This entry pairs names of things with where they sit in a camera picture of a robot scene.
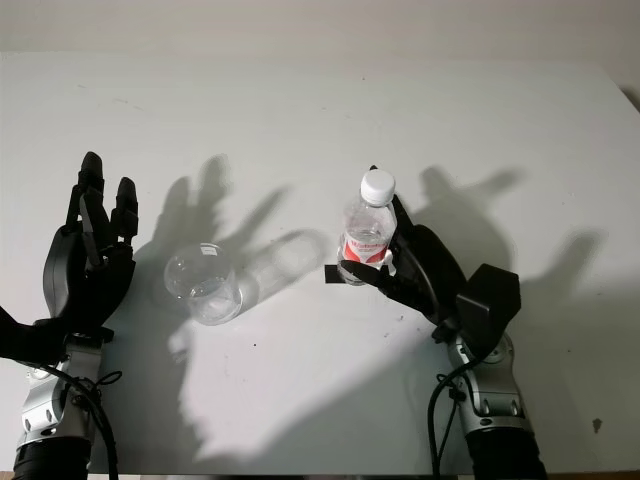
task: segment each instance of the robotic arm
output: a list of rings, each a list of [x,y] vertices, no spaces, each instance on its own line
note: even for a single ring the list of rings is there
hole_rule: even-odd
[[[427,412],[434,478],[440,477],[441,455],[435,442],[435,403],[449,388],[460,406],[476,479],[546,479],[513,377],[513,344],[505,333],[520,310],[518,276],[483,264],[467,280],[438,236],[411,222],[397,196],[393,207],[398,226],[389,248],[395,275],[386,265],[381,270],[349,260],[341,265],[390,299],[421,312],[436,325],[435,342],[447,345],[454,370],[434,390]]]
[[[105,437],[110,478],[117,478],[115,442],[100,407],[102,325],[124,298],[135,268],[131,240],[138,230],[133,181],[123,178],[111,219],[102,206],[102,160],[85,156],[71,191],[67,219],[54,235],[43,288],[51,318],[33,326],[0,308],[0,356],[32,367],[15,478],[86,479],[94,429]]]

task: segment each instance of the wire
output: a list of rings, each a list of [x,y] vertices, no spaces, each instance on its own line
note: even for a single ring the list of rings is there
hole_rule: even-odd
[[[434,414],[436,409],[436,402],[438,401],[438,397],[442,393],[442,390],[452,382],[452,380],[459,375],[463,374],[467,370],[472,369],[476,365],[481,362],[480,359],[474,358],[469,363],[465,363],[464,365],[460,365],[458,368],[453,369],[451,373],[449,373],[446,377],[442,378],[436,388],[433,389],[431,393],[431,398],[429,399],[429,406],[427,407],[427,430],[429,435],[429,452],[431,454],[431,469],[433,480],[440,480],[440,458],[438,456],[438,449],[436,447],[436,428],[434,425]]]
[[[451,430],[451,424],[453,423],[453,419],[456,416],[457,408],[458,408],[458,401],[454,399],[453,407],[451,407],[451,413],[449,414],[449,421],[447,422],[447,428],[444,429],[444,436],[442,437],[442,443],[440,444],[440,449],[438,450],[438,465],[440,465],[440,462],[442,462],[442,454],[444,453],[444,446],[447,444],[447,438],[449,438],[449,431]]]
[[[98,385],[108,385],[117,381],[121,376],[122,372],[112,372],[108,375],[102,377],[98,382],[92,382],[89,379],[80,379],[74,378],[71,375],[62,372],[54,367],[49,365],[38,365],[35,368],[40,370],[44,370],[45,372],[58,377],[63,380],[70,386],[82,395],[89,406],[89,411],[91,412],[91,416],[93,417],[93,421],[96,424],[96,427],[100,431],[102,435],[102,439],[104,440],[105,448],[107,449],[107,464],[109,468],[109,480],[118,480],[118,457],[116,453],[116,442],[113,437],[113,430],[111,430],[111,425],[109,424],[109,419],[107,418],[104,409],[100,405],[100,395],[96,394],[93,389],[89,390],[85,387],[82,382],[88,381],[93,384],[93,388],[97,389]],[[117,377],[115,379],[110,379],[109,377],[114,376]]]

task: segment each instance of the white tabletop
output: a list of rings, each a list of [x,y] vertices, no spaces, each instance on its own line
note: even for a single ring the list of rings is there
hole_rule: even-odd
[[[121,176],[138,186],[103,361],[124,371],[104,389],[122,472],[430,472],[426,406],[450,368],[432,326],[324,284],[372,163],[467,274],[520,274],[508,331],[548,470],[640,468],[640,116],[598,68],[5,54],[0,79],[0,303],[19,321],[48,314],[42,267],[85,152],[107,207]],[[218,327],[168,308],[164,263],[198,241],[268,298]],[[0,362],[0,382],[10,469],[23,368]],[[449,442],[443,470],[469,472],[457,421]]]

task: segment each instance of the white bottle cap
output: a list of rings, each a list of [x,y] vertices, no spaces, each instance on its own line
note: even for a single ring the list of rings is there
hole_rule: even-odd
[[[374,207],[383,207],[393,199],[396,181],[389,172],[369,170],[362,177],[360,195],[365,202]]]

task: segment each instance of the transparent cup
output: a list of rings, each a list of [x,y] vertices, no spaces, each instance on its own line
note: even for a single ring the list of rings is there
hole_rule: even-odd
[[[220,325],[242,308],[242,294],[229,257],[212,243],[178,251],[164,269],[164,285],[186,302],[191,315],[204,325]]]

